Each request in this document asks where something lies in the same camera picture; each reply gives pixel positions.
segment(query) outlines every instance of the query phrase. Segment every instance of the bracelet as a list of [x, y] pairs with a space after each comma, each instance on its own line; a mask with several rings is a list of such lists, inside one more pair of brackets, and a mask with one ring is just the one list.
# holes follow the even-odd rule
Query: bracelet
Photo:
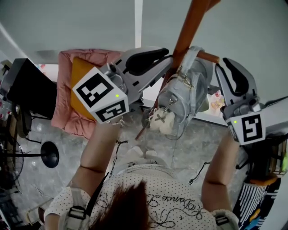
[[120, 120], [117, 122], [106, 121], [106, 123], [111, 124], [111, 125], [118, 125], [119, 124], [119, 125], [121, 125], [121, 127], [123, 127], [125, 124], [125, 122], [123, 121], [123, 117], [121, 117]]

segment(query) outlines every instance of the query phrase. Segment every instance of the woman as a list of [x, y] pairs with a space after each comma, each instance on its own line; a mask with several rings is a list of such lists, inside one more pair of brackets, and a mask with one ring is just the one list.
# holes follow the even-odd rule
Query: woman
[[102, 185], [120, 127], [119, 119], [96, 126], [73, 179], [45, 212], [47, 230], [57, 230], [60, 216], [73, 206], [72, 188], [80, 188], [83, 202], [88, 203], [98, 187], [90, 229], [238, 229], [227, 185], [234, 174], [239, 144], [229, 132], [209, 166], [200, 201], [172, 169], [153, 157], [141, 156], [137, 148]]

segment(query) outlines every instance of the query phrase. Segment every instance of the wooden pole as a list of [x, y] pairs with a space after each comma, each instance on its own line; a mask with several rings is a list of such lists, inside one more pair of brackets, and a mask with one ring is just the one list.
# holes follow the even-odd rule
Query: wooden pole
[[[182, 26], [181, 32], [179, 34], [174, 52], [173, 52], [173, 63], [171, 69], [165, 74], [164, 80], [160, 90], [165, 86], [168, 79], [176, 73], [179, 65], [181, 64], [187, 50], [189, 49], [191, 42], [196, 34], [196, 31], [202, 21], [204, 14], [206, 11], [215, 6], [220, 0], [192, 0], [188, 13], [186, 15], [186, 19]], [[211, 58], [215, 62], [219, 62], [219, 58], [217, 56], [207, 54], [202, 52], [202, 54], [198, 54], [198, 56], [204, 57], [204, 59]], [[135, 138], [137, 140], [145, 128], [143, 128]]]

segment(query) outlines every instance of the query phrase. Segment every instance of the white plush toy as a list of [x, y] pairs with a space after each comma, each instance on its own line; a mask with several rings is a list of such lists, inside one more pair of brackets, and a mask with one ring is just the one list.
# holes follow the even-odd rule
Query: white plush toy
[[152, 130], [160, 130], [162, 134], [168, 135], [172, 133], [175, 114], [171, 111], [165, 111], [160, 108], [154, 111], [150, 117], [150, 128]]

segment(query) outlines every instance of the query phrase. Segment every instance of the mustard cushion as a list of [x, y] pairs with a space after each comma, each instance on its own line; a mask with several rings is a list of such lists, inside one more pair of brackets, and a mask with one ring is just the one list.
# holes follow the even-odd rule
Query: mustard cushion
[[[78, 57], [73, 59], [72, 73], [71, 73], [71, 89], [84, 77], [95, 65], [86, 62]], [[76, 94], [71, 90], [71, 107], [81, 115], [95, 120], [95, 118], [88, 112], [81, 101], [77, 98]]]

